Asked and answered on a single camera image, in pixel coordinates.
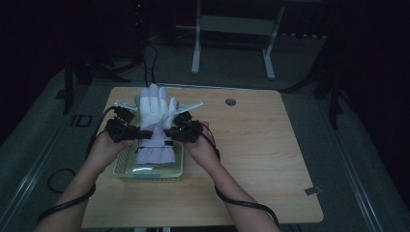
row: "metal frame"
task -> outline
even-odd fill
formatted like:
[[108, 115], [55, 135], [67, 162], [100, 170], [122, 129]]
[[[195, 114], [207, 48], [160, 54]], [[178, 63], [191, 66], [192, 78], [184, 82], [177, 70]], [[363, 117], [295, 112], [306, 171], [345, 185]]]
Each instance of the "metal frame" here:
[[265, 63], [267, 78], [274, 80], [275, 73], [272, 66], [271, 52], [275, 39], [278, 35], [278, 29], [283, 17], [284, 9], [284, 7], [280, 8], [276, 20], [201, 15], [201, 0], [197, 0], [195, 48], [193, 50], [192, 67], [190, 72], [192, 74], [199, 74], [199, 63], [201, 57], [201, 31], [267, 35], [270, 36], [270, 41], [269, 44], [262, 49], [262, 55]]

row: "green tray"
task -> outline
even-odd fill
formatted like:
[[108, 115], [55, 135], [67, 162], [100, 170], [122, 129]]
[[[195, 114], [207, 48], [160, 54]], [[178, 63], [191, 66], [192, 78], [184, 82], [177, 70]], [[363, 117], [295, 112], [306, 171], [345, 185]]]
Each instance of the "green tray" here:
[[131, 147], [121, 152], [114, 168], [114, 176], [124, 182], [179, 182], [183, 172], [184, 148], [174, 142], [176, 162], [167, 165], [136, 164], [136, 141]]

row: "table leg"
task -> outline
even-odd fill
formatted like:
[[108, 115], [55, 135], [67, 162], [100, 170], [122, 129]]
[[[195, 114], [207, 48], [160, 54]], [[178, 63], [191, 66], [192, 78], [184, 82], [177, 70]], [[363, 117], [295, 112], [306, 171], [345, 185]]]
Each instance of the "table leg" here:
[[195, 49], [193, 50], [193, 59], [192, 59], [192, 68], [190, 72], [192, 74], [199, 73], [199, 61], [201, 58], [201, 43], [200, 43], [200, 36], [201, 36], [201, 1], [196, 1], [196, 31], [195, 31]]
[[275, 39], [277, 38], [277, 35], [278, 35], [278, 29], [280, 26], [280, 21], [283, 17], [283, 13], [284, 13], [284, 7], [281, 7], [279, 10], [278, 17], [274, 25], [274, 28], [272, 29], [272, 34], [271, 34], [271, 39], [269, 41], [269, 44], [266, 48], [262, 49], [263, 60], [265, 62], [266, 74], [269, 80], [275, 79], [274, 68], [272, 67], [271, 52], [272, 52], [272, 48], [274, 47]]

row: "white glove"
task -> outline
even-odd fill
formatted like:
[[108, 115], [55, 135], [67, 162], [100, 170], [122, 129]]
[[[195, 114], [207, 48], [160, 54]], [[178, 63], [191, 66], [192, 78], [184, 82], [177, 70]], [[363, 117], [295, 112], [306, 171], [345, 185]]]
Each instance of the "white glove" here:
[[141, 139], [136, 150], [137, 164], [169, 164], [175, 162], [172, 138], [163, 130], [171, 128], [178, 101], [173, 97], [166, 102], [166, 89], [151, 84], [139, 96], [140, 129], [152, 131], [151, 139]]

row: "cable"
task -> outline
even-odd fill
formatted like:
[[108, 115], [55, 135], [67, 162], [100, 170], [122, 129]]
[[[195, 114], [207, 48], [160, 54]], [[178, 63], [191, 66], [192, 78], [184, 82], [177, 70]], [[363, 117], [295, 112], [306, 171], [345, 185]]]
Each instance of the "cable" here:
[[154, 57], [153, 65], [152, 65], [152, 67], [151, 67], [151, 77], [152, 77], [152, 82], [153, 82], [154, 84], [156, 84], [157, 81], [155, 80], [155, 77], [154, 77], [154, 67], [155, 67], [155, 64], [157, 63], [158, 51], [157, 51], [157, 49], [156, 49], [154, 46], [152, 46], [151, 44], [147, 43], [147, 45], [150, 46], [150, 47], [152, 47], [152, 48], [154, 49], [154, 51], [155, 51], [155, 57]]
[[[291, 224], [287, 224], [287, 225], [292, 230], [292, 232], [295, 232], [295, 229], [293, 228], [293, 226]], [[298, 228], [299, 232], [302, 232], [301, 226], [299, 224], [296, 224], [296, 227]]]
[[[217, 146], [215, 144], [215, 138], [214, 138], [212, 132], [209, 130], [209, 128], [206, 125], [200, 123], [202, 126], [205, 126], [205, 128], [208, 129], [208, 132], [211, 134], [212, 140], [214, 140], [214, 142], [211, 141], [211, 139], [207, 135], [205, 135], [202, 131], [199, 131], [196, 127], [194, 127], [191, 123], [186, 122], [186, 121], [181, 121], [181, 122], [183, 122], [187, 126], [191, 127], [194, 131], [198, 132], [201, 136], [203, 136], [207, 140], [207, 142], [212, 146], [212, 148], [214, 149], [215, 153], [218, 156], [218, 159], [220, 160], [220, 151], [217, 149]], [[215, 186], [215, 192], [217, 193], [217, 196], [222, 201], [227, 202], [229, 204], [248, 207], [248, 208], [253, 208], [253, 209], [258, 209], [258, 210], [262, 210], [262, 211], [267, 212], [272, 217], [272, 219], [274, 220], [277, 227], [279, 227], [278, 217], [271, 208], [269, 208], [265, 205], [262, 205], [262, 204], [258, 204], [258, 203], [252, 203], [252, 202], [248, 202], [248, 201], [240, 201], [240, 200], [230, 199], [229, 197], [223, 195], [223, 193], [220, 192], [220, 190], [216, 186]]]
[[74, 206], [74, 205], [77, 205], [77, 204], [79, 204], [79, 203], [81, 203], [81, 202], [87, 200], [88, 198], [90, 198], [90, 196], [92, 196], [92, 195], [94, 194], [95, 191], [96, 191], [96, 185], [93, 185], [93, 186], [91, 187], [91, 189], [90, 189], [87, 193], [85, 193], [84, 195], [82, 195], [82, 196], [80, 196], [80, 197], [78, 197], [78, 198], [76, 198], [76, 199], [74, 199], [74, 200], [72, 200], [72, 201], [69, 201], [69, 202], [66, 202], [66, 203], [63, 203], [63, 204], [54, 206], [54, 207], [52, 207], [52, 208], [50, 208], [50, 209], [48, 209], [48, 210], [46, 210], [46, 211], [43, 211], [43, 212], [39, 215], [39, 217], [37, 218], [37, 222], [42, 221], [44, 218], [46, 218], [46, 217], [48, 217], [48, 216], [50, 216], [50, 215], [52, 215], [52, 214], [54, 214], [54, 213], [57, 213], [57, 212], [62, 211], [62, 210], [65, 210], [65, 209], [67, 209], [67, 208], [70, 208], [70, 207], [72, 207], [72, 206]]
[[148, 68], [147, 68], [147, 59], [145, 59], [145, 56], [144, 56], [144, 80], [145, 80], [145, 86], [146, 87], [148, 87], [148, 78], [147, 78], [147, 71], [148, 70]]
[[69, 168], [61, 168], [61, 169], [58, 169], [58, 170], [55, 171], [53, 174], [51, 174], [51, 176], [49, 176], [49, 177], [48, 177], [48, 180], [47, 180], [47, 186], [48, 186], [48, 188], [49, 188], [51, 191], [56, 192], [56, 193], [63, 193], [63, 192], [64, 192], [63, 190], [57, 190], [57, 189], [54, 188], [54, 187], [52, 186], [52, 184], [51, 184], [51, 180], [54, 178], [54, 176], [57, 175], [57, 174], [60, 173], [60, 172], [63, 172], [63, 171], [68, 171], [68, 172], [72, 173], [73, 176], [75, 176], [75, 172], [74, 172], [72, 169], [69, 169]]
[[[108, 109], [106, 109], [106, 110], [103, 112], [102, 117], [101, 117], [101, 119], [100, 119], [100, 121], [99, 121], [99, 124], [97, 125], [96, 131], [94, 132], [94, 134], [97, 133], [98, 129], [100, 128], [100, 126], [101, 126], [101, 124], [102, 124], [102, 122], [103, 122], [103, 119], [104, 119], [105, 116], [106, 116], [106, 114], [107, 114], [110, 110], [115, 109], [115, 108], [116, 108], [116, 106], [110, 106]], [[92, 147], [92, 145], [93, 145], [95, 139], [96, 139], [99, 135], [100, 135], [100, 133], [99, 133], [97, 136], [93, 136], [93, 137], [90, 139], [90, 142], [89, 142], [89, 145], [88, 145], [88, 148], [87, 148], [87, 156], [86, 156], [86, 159], [87, 159], [87, 157], [88, 157], [88, 154], [90, 153], [91, 147]], [[54, 172], [53, 174], [51, 174], [51, 176], [50, 176], [50, 177], [48, 178], [48, 180], [47, 180], [47, 185], [48, 185], [48, 187], [50, 188], [50, 190], [52, 190], [52, 191], [54, 191], [54, 192], [58, 192], [58, 193], [62, 193], [62, 192], [63, 192], [63, 191], [61, 191], [61, 190], [55, 189], [55, 188], [51, 185], [51, 180], [52, 180], [52, 178], [53, 178], [56, 174], [58, 174], [58, 173], [60, 173], [60, 172], [62, 172], [62, 171], [69, 171], [69, 172], [71, 172], [71, 173], [75, 176], [75, 172], [74, 172], [73, 170], [69, 169], [69, 168], [62, 168], [62, 169], [57, 170], [56, 172]], [[84, 195], [79, 196], [78, 198], [76, 198], [76, 199], [74, 199], [74, 200], [72, 200], [72, 201], [69, 201], [69, 202], [66, 202], [66, 203], [63, 203], [63, 204], [60, 204], [60, 205], [51, 207], [51, 208], [49, 208], [48, 210], [43, 211], [43, 212], [39, 215], [39, 217], [37, 218], [37, 221], [40, 222], [40, 221], [42, 221], [44, 218], [46, 218], [46, 217], [48, 217], [48, 216], [50, 216], [50, 215], [52, 215], [52, 214], [54, 214], [54, 213], [57, 213], [57, 212], [59, 212], [59, 211], [65, 210], [65, 209], [68, 209], [68, 208], [70, 208], [70, 207], [72, 207], [72, 206], [74, 206], [74, 205], [77, 205], [77, 204], [79, 204], [79, 203], [81, 203], [81, 202], [87, 200], [88, 198], [90, 198], [90, 196], [92, 196], [92, 195], [94, 194], [95, 191], [96, 191], [96, 185], [93, 185], [93, 186], [91, 187], [91, 189], [90, 189], [87, 193], [85, 193]]]

